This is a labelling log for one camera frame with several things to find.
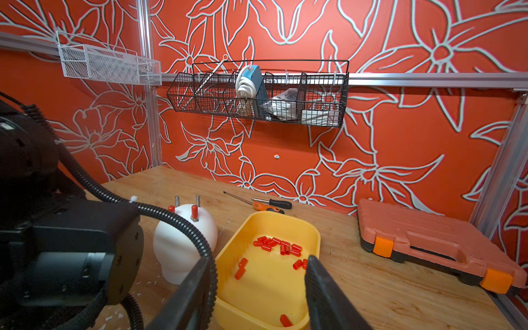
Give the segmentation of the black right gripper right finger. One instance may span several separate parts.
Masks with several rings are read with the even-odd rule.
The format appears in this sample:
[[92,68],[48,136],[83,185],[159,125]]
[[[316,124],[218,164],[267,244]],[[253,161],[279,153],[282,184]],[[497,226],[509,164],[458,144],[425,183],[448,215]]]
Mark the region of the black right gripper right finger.
[[371,329],[314,255],[307,260],[305,293],[312,329]]

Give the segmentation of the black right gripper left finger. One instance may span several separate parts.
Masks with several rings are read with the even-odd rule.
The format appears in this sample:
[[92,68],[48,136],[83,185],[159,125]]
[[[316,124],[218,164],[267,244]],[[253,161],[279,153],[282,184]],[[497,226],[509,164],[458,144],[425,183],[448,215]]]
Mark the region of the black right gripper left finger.
[[207,329],[209,258],[202,257],[147,329]]

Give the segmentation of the red screw protection sleeve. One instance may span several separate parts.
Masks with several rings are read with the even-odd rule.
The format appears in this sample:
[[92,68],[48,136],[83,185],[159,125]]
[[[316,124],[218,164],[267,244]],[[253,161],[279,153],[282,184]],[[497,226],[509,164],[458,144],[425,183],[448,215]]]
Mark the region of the red screw protection sleeve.
[[191,206],[191,220],[193,222],[199,221],[199,206],[198,205],[192,205]]

